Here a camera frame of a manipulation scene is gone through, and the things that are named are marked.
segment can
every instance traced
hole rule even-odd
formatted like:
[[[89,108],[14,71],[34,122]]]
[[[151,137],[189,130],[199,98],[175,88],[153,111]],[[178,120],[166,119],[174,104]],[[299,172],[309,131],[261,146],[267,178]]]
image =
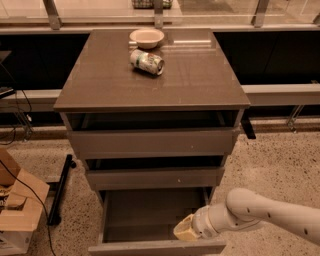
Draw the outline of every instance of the can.
[[[153,75],[161,75],[164,69],[164,60],[153,53],[134,50],[130,62],[135,68],[142,69]]]

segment dresser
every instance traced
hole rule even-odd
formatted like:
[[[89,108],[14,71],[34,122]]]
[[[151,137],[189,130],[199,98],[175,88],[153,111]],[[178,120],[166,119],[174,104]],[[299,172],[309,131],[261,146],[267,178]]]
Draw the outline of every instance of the dresser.
[[[93,31],[54,105],[104,209],[89,252],[219,254],[172,230],[210,203],[250,102],[209,29],[163,30],[160,76],[131,66],[131,32]]]

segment bowl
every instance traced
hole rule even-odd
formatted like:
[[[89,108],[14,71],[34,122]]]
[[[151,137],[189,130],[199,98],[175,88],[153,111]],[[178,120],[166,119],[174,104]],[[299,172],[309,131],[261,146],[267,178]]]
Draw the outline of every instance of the bowl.
[[[154,28],[138,29],[130,34],[130,40],[135,41],[142,49],[152,49],[164,38],[162,31]]]

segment speckled floor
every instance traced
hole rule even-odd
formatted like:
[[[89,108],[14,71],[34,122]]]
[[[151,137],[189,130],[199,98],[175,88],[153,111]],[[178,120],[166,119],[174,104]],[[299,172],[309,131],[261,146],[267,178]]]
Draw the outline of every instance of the speckled floor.
[[[296,134],[283,124],[254,121],[257,139],[239,136],[214,202],[223,201],[232,188],[244,187],[272,199],[320,208],[320,121],[298,122]],[[35,129],[30,141],[5,147],[22,167],[46,181],[59,179],[66,154],[73,153],[64,127]],[[88,247],[98,239],[102,207],[87,184],[84,168],[76,162],[67,180],[62,222],[50,228],[56,255],[89,255]],[[47,207],[51,203],[48,197]],[[45,223],[43,214],[26,255],[51,255]],[[224,256],[320,255],[319,246],[271,224],[246,233],[226,232],[219,238],[227,243]]]

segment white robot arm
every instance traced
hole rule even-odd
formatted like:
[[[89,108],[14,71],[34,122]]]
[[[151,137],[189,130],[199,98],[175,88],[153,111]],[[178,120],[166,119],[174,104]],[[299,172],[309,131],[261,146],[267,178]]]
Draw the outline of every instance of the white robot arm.
[[[185,241],[211,239],[223,231],[259,228],[261,220],[320,245],[320,209],[271,200],[244,188],[231,190],[225,203],[198,209],[174,234]]]

